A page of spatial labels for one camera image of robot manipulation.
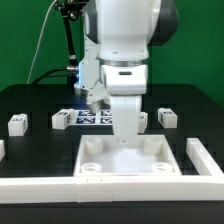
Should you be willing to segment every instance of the white container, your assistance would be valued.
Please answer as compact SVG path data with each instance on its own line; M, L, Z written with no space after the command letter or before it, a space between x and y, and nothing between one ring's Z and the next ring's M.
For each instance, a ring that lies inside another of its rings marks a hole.
M91 167L90 172L83 167ZM92 175L180 176L181 171L163 135L139 135L128 145L119 144L113 135L84 135L74 176Z

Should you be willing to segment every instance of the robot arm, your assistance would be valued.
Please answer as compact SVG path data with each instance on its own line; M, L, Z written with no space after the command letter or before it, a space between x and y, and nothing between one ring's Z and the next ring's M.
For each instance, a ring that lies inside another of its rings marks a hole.
M110 98L114 135L126 144L137 136L142 94L147 91L147 46L161 45L173 35L177 13L172 0L92 0L90 4L96 5L100 82ZM164 18L172 23L161 32ZM86 21L94 24L90 18Z

